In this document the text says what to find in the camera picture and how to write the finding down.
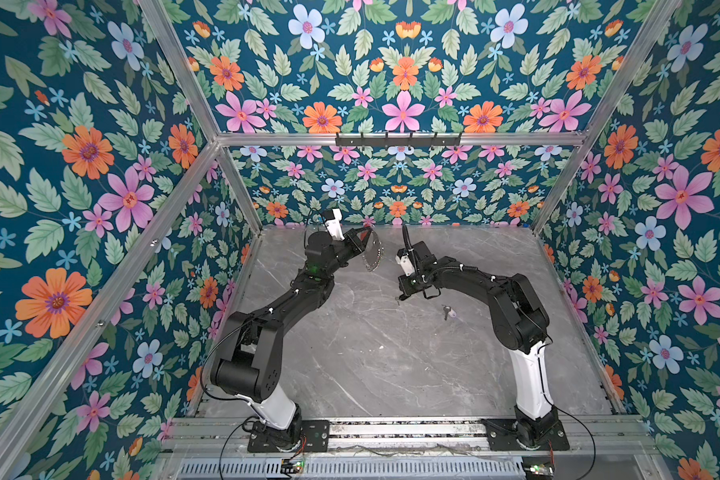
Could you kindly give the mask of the red keyring with metal rings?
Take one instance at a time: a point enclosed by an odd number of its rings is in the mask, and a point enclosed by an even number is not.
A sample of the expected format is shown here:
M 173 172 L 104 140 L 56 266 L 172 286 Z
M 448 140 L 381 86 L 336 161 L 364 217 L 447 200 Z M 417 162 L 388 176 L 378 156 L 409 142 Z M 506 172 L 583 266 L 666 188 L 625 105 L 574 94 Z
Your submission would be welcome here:
M 370 230 L 367 236 L 367 243 L 363 252 L 363 260 L 369 272 L 376 270 L 381 263 L 384 247 L 378 233 Z

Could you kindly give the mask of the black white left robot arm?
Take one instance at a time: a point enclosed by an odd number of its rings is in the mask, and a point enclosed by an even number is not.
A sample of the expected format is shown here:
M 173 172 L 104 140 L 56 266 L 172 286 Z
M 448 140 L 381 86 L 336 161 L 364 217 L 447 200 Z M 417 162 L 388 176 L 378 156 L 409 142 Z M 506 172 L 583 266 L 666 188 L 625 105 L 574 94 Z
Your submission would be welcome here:
M 288 291 L 251 312 L 234 312 L 211 355 L 210 384 L 246 402 L 258 417 L 255 433 L 281 451 L 302 441 L 302 414 L 280 386 L 286 334 L 305 316 L 322 307 L 335 286 L 335 274 L 366 252 L 371 227 L 340 237 L 317 231 L 307 238 L 305 263 Z

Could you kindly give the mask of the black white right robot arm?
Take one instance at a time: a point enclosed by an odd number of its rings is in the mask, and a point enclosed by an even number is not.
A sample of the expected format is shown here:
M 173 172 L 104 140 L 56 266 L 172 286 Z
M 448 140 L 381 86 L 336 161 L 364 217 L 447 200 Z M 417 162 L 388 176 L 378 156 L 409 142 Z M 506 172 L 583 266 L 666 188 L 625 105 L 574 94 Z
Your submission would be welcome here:
M 516 384 L 515 432 L 518 443 L 536 449 L 559 423 L 557 407 L 548 393 L 545 348 L 549 315 L 530 280 L 522 275 L 494 275 L 455 258 L 436 257 L 425 242 L 412 243 L 403 233 L 404 247 L 396 262 L 403 274 L 398 277 L 405 300 L 434 288 L 454 290 L 487 305 L 493 332 L 510 352 Z

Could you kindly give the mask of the black hook rack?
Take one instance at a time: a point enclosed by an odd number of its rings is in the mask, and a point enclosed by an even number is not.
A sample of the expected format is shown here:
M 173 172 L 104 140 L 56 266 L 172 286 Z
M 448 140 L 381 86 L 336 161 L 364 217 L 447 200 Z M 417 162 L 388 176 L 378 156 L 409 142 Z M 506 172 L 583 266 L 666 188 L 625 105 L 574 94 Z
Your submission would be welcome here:
M 461 134 L 440 134 L 440 133 L 353 133 L 336 134 L 334 142 L 336 146 L 347 147 L 413 147 L 428 149 L 432 147 L 450 147 L 461 144 Z

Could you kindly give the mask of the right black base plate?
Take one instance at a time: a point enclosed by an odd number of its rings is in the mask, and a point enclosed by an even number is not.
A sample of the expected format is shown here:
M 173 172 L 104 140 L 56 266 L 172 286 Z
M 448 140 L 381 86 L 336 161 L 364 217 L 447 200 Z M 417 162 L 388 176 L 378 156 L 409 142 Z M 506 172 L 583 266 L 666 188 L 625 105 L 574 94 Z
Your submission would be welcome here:
M 571 445 L 560 420 L 528 422 L 481 419 L 491 451 L 569 451 Z

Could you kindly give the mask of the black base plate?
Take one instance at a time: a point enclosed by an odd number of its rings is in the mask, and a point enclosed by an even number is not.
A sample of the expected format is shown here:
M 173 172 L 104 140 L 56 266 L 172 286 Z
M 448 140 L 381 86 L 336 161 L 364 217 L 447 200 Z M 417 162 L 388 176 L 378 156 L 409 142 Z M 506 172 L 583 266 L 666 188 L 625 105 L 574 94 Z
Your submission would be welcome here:
M 560 420 L 528 422 L 481 419 L 491 451 L 569 451 L 571 445 Z
M 249 437 L 249 453 L 324 453 L 331 424 L 327 420 L 294 420 L 285 430 L 256 425 Z

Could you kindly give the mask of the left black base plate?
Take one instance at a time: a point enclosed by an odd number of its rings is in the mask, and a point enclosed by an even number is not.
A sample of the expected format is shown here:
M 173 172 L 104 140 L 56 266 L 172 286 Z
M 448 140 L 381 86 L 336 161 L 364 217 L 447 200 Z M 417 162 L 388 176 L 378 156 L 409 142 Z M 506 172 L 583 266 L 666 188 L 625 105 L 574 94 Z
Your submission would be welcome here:
M 324 453 L 331 424 L 327 420 L 294 420 L 285 430 L 256 425 L 249 437 L 249 453 Z

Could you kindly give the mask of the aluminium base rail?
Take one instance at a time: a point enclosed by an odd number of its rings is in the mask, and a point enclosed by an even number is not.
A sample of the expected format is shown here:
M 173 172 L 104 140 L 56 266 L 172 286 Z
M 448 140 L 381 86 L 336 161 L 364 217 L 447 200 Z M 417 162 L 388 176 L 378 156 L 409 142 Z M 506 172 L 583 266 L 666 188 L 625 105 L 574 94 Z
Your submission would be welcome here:
M 640 465 L 663 464 L 653 436 L 635 415 L 562 416 L 551 439 L 534 449 L 519 444 L 512 420 L 499 417 L 333 417 L 306 428 L 287 450 L 272 448 L 271 457 L 318 458 L 372 456 L 522 457 L 552 461 L 631 459 Z

